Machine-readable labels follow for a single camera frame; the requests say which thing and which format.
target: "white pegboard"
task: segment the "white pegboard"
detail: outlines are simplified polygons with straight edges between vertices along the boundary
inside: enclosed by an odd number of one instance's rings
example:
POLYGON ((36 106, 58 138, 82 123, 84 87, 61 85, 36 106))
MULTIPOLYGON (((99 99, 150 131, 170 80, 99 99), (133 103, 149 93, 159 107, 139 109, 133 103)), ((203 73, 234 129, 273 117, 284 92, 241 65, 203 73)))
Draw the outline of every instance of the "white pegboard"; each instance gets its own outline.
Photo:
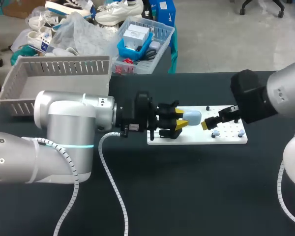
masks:
MULTIPOLYGON (((206 106, 199 107, 178 107, 183 111, 200 111, 202 114, 201 122, 208 117, 218 116, 218 112, 229 106, 210 106, 210 110, 206 110, 206 106)), ((203 130, 201 124, 197 126, 187 126, 182 129, 182 133, 175 140, 165 139, 159 136, 159 129, 154 132, 154 141, 150 140, 149 131, 147 132, 147 144, 149 145, 205 145, 205 144, 245 144, 248 141, 246 131, 240 138, 238 133, 244 130, 241 120, 238 123, 234 121, 220 123, 212 130, 203 130), (212 138, 213 130, 218 130, 220 136, 212 138)))

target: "gray storage crate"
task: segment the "gray storage crate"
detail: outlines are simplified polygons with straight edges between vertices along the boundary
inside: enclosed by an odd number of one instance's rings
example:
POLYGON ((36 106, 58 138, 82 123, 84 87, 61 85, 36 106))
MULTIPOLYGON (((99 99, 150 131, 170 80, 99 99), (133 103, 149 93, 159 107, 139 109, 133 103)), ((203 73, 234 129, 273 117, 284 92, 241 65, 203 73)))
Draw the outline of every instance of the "gray storage crate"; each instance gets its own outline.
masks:
POLYGON ((108 95, 109 56, 19 58, 5 78, 0 102, 13 116, 32 116, 40 91, 108 95))

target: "black table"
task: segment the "black table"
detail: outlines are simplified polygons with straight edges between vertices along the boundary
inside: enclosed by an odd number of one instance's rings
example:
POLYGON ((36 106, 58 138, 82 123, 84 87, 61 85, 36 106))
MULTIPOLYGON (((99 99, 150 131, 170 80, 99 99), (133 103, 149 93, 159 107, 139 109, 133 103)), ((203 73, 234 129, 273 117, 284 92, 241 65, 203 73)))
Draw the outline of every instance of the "black table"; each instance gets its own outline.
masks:
MULTIPOLYGON (((258 72, 267 78, 271 72, 258 72)), ((112 77, 117 102, 148 90, 155 102, 182 106, 234 104, 233 73, 112 77)), ((130 236, 295 236, 281 210, 276 180, 295 118, 271 117, 245 126, 245 145, 148 146, 146 134, 110 138, 104 156, 129 216, 130 236)), ((0 131, 45 136, 31 118, 12 118, 0 107, 0 131)), ((51 236, 71 198, 72 185, 0 185, 0 236, 51 236)), ((284 175, 283 196, 295 214, 295 185, 284 175)), ((90 179, 60 236, 122 236, 119 202, 94 152, 90 179)))

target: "white spiral cable wrap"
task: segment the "white spiral cable wrap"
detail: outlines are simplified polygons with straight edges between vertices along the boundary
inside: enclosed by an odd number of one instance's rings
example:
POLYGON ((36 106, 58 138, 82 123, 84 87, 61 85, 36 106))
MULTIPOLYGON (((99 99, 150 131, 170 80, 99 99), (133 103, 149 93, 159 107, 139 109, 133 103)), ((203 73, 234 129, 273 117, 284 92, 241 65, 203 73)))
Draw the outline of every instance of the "white spiral cable wrap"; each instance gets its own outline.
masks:
POLYGON ((62 213, 57 225, 56 225, 56 228, 55 228, 55 231, 54 231, 54 236, 58 236, 58 232, 60 230, 60 227, 61 227, 61 224, 63 223, 65 217, 67 216, 67 214, 69 213, 69 211, 71 210, 77 196, 78 196, 78 192, 79 192, 79 175, 77 173, 77 170, 75 168, 75 165, 74 163, 72 162, 70 156, 68 155, 68 153, 65 151, 65 149, 63 147, 61 147, 60 145, 54 143, 53 141, 50 141, 48 139, 43 139, 43 138, 35 138, 39 143, 44 143, 44 144, 47 144, 47 145, 50 145, 52 146, 54 149, 56 149, 64 158, 65 160, 68 162, 70 168, 71 168, 71 171, 72 171, 72 174, 73 174, 73 178, 74 178, 74 190, 73 190, 73 194, 72 194, 72 197, 71 197, 71 200, 68 204, 68 206, 66 207, 66 209, 64 210, 64 212, 62 213))
POLYGON ((284 172, 284 163, 281 163, 280 170, 279 170, 279 175, 277 177, 277 196, 279 198, 279 203, 281 205, 281 208, 284 210, 285 214, 295 222, 295 216, 293 216, 290 211, 286 208, 285 203, 283 201, 283 196, 282 196, 282 178, 283 178, 283 172, 284 172))
POLYGON ((112 184, 113 186, 113 189, 117 195, 117 198, 119 200, 119 203, 120 203, 120 206, 121 206, 121 209, 122 209, 122 212, 123 212, 123 218, 124 218, 124 236, 128 236, 128 232, 129 232, 129 223, 128 223, 128 214, 127 214, 127 210, 126 210, 126 207, 123 203, 123 200, 122 200, 122 197, 119 193, 119 190, 115 184, 115 181, 112 177, 112 175, 110 174, 110 171, 106 165, 106 161, 104 159, 104 155, 103 155, 103 149, 102 149, 102 146, 103 146, 103 142, 106 138, 110 137, 110 136, 116 136, 116 137, 119 137, 120 136, 120 133, 119 132, 110 132, 110 133, 107 133, 105 134, 99 141, 99 144, 98 144, 98 152, 99 152, 99 156, 100 156, 100 159, 102 161, 102 164, 103 164, 103 167, 106 171, 106 174, 109 178, 109 181, 110 183, 112 184))

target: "label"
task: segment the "label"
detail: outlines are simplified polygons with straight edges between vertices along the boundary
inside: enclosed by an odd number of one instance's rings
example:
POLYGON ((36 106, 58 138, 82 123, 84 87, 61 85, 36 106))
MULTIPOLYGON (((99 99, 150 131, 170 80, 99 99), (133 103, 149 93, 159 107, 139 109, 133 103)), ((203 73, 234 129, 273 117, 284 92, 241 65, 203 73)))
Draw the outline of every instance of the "label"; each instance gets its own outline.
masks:
POLYGON ((166 10, 167 9, 167 4, 165 1, 162 1, 159 3, 159 6, 161 7, 162 10, 166 10))
POLYGON ((41 50, 43 50, 44 52, 47 50, 48 48, 48 44, 41 42, 41 50))
POLYGON ((139 124, 129 124, 129 130, 138 131, 139 130, 139 124))

